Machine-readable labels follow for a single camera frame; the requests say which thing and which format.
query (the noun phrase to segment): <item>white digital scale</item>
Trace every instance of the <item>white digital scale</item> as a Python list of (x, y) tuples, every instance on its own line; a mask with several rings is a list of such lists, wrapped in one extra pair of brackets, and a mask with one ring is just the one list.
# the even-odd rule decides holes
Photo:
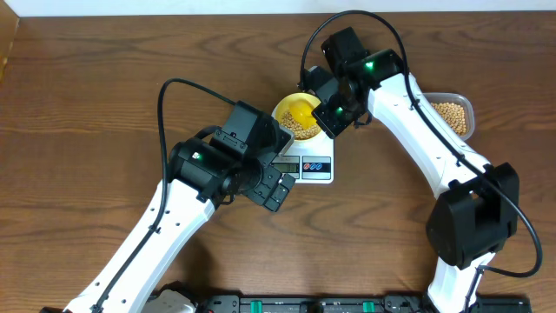
[[(272, 112), (278, 122), (281, 114), (294, 101), (306, 101), (316, 107), (321, 101), (306, 93), (295, 93), (282, 99)], [(282, 173), (295, 178), (296, 183), (332, 183), (334, 180), (334, 140), (321, 130), (315, 137), (295, 140), (288, 151), (272, 161)]]

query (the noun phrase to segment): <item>plastic container of beans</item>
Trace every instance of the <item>plastic container of beans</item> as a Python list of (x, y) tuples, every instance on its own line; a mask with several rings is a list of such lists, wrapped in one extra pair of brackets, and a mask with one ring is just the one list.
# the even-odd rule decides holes
[(467, 132), (460, 136), (461, 140), (467, 140), (475, 131), (475, 116), (473, 115), (473, 107), (467, 98), (462, 95), (446, 93), (446, 92), (425, 92), (423, 96), (430, 103), (455, 103), (463, 108), (466, 121)]

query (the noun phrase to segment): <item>black cable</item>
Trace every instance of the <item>black cable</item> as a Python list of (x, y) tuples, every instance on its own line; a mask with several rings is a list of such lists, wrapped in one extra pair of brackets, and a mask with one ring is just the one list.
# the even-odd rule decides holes
[[(501, 274), (501, 275), (509, 276), (509, 277), (516, 277), (516, 278), (530, 277), (530, 276), (534, 275), (535, 273), (537, 273), (540, 269), (541, 264), (542, 264), (543, 253), (542, 253), (542, 246), (540, 244), (539, 236), (537, 235), (537, 232), (535, 231), (535, 228), (531, 225), (531, 222), (529, 221), (529, 219), (527, 218), (525, 213), (523, 213), (523, 211), (520, 209), (520, 207), (516, 203), (514, 203), (506, 195), (506, 193), (503, 190), (501, 190), (498, 186), (496, 186), (488, 178), (486, 178), (485, 175), (480, 170), (478, 170), (472, 164), (470, 164), (465, 159), (465, 156), (460, 154), (446, 140), (446, 138), (443, 137), (441, 135), (441, 133), (439, 133), (439, 131), (429, 121), (429, 119), (427, 118), (427, 116), (423, 112), (422, 108), (419, 106), (419, 101), (417, 99), (415, 99), (414, 93), (411, 90), (411, 84), (409, 82), (409, 66), (408, 66), (408, 63), (407, 63), (407, 54), (406, 54), (406, 50), (404, 48), (403, 42), (401, 41), (400, 34), (398, 34), (396, 29), (389, 22), (387, 22), (384, 18), (382, 18), (382, 17), (380, 17), (380, 16), (378, 16), (374, 13), (367, 12), (367, 11), (364, 11), (364, 10), (347, 10), (347, 11), (343, 11), (343, 12), (332, 15), (321, 26), (319, 26), (319, 28), (309, 38), (309, 40), (307, 42), (307, 45), (305, 46), (305, 50), (303, 51), (303, 56), (301, 57), (300, 88), (303, 91), (305, 91), (305, 75), (303, 73), (303, 71), (305, 69), (305, 58), (307, 57), (309, 47), (310, 47), (311, 43), (313, 42), (314, 38), (317, 36), (317, 34), (325, 26), (327, 26), (330, 22), (334, 21), (336, 18), (343, 17), (345, 15), (351, 15), (351, 14), (361, 14), (361, 15), (364, 15), (364, 16), (372, 17), (372, 18), (378, 20), (379, 22), (383, 23), (386, 27), (388, 27), (388, 29), (394, 35), (394, 37), (396, 39), (396, 42), (398, 43), (398, 46), (400, 47), (401, 59), (403, 61), (404, 82), (405, 82), (407, 94), (409, 95), (409, 99), (411, 101), (412, 106), (415, 108), (415, 110), (417, 111), (417, 113), (419, 114), (419, 116), (421, 117), (423, 122), (434, 133), (434, 135), (440, 140), (440, 142), (442, 144), (444, 144), (444, 146), (456, 157), (457, 161), (459, 163), (462, 163), (463, 165), (465, 165), (477, 177), (479, 177), (482, 181), (484, 181), (492, 190), (494, 190), (494, 192), (496, 192), (504, 201), (506, 201), (508, 204), (510, 204), (510, 206), (512, 206), (512, 208), (517, 212), (517, 214), (520, 217), (523, 224), (526, 226), (527, 230), (529, 231), (529, 234), (531, 235), (531, 238), (533, 240), (533, 244), (534, 244), (535, 249), (536, 249), (536, 261), (535, 261), (535, 265), (530, 270), (528, 270), (526, 272), (516, 273), (516, 272), (512, 272), (512, 271), (508, 271), (508, 270), (497, 269), (497, 268), (487, 266), (487, 265), (480, 265), (479, 267), (477, 267), (477, 274), (476, 274), (477, 279), (473, 280), (474, 283), (472, 283), (470, 292), (473, 292), (474, 285), (479, 281), (478, 280), (479, 273), (482, 274), (482, 272), (484, 270), (490, 270), (490, 271), (492, 271), (494, 273), (497, 273), (497, 274)], [(467, 301), (465, 312), (467, 312), (467, 310), (468, 310), (468, 304), (469, 304), (469, 302)]]
[(198, 83), (193, 83), (193, 82), (191, 82), (187, 79), (170, 78), (161, 87), (160, 93), (158, 94), (158, 104), (157, 104), (158, 136), (160, 137), (160, 151), (161, 151), (161, 155), (162, 155), (162, 198), (161, 198), (161, 202), (160, 202), (160, 209), (158, 210), (158, 214), (156, 215), (155, 221), (149, 227), (149, 230), (147, 231), (147, 234), (145, 234), (145, 237), (141, 240), (141, 242), (139, 242), (139, 244), (137, 244), (136, 248), (128, 256), (128, 259), (125, 260), (122, 267), (116, 272), (114, 277), (112, 277), (112, 280), (110, 280), (110, 283), (106, 286), (106, 289), (101, 294), (101, 296), (98, 298), (98, 301), (96, 302), (96, 304), (91, 307), (92, 313), (101, 313), (103, 311), (103, 303), (106, 299), (108, 299), (109, 293), (112, 291), (112, 288), (114, 288), (117, 281), (122, 276), (123, 272), (125, 272), (125, 270), (129, 267), (131, 262), (133, 262), (133, 260), (137, 256), (137, 254), (139, 254), (139, 251), (141, 251), (142, 247), (145, 245), (145, 243), (147, 243), (147, 241), (150, 239), (150, 237), (153, 235), (153, 233), (157, 232), (158, 225), (160, 224), (160, 221), (162, 220), (162, 217), (164, 216), (164, 211), (165, 211), (165, 208), (166, 208), (166, 202), (167, 202), (167, 196), (168, 196), (168, 183), (169, 183), (169, 181), (168, 181), (168, 152), (167, 152), (167, 148), (166, 148), (166, 136), (164, 135), (164, 119), (163, 119), (163, 114), (162, 114), (162, 103), (164, 101), (164, 93), (166, 92), (166, 89), (168, 88), (168, 86), (171, 83), (174, 83), (174, 82), (176, 82), (176, 83), (185, 83), (189, 86), (192, 86), (192, 87), (195, 87), (199, 90), (205, 91), (205, 92), (209, 93), (210, 95), (221, 99), (224, 102), (227, 102), (231, 105), (235, 105), (234, 101), (232, 101), (232, 100), (230, 100), (230, 99), (228, 99), (228, 98), (226, 98), (226, 97), (224, 97), (224, 96), (222, 96), (222, 95), (220, 95), (220, 94), (218, 94), (218, 93), (216, 93), (216, 92), (214, 92), (214, 91), (212, 91), (212, 90), (210, 90), (210, 89), (208, 89), (204, 86), (201, 86)]

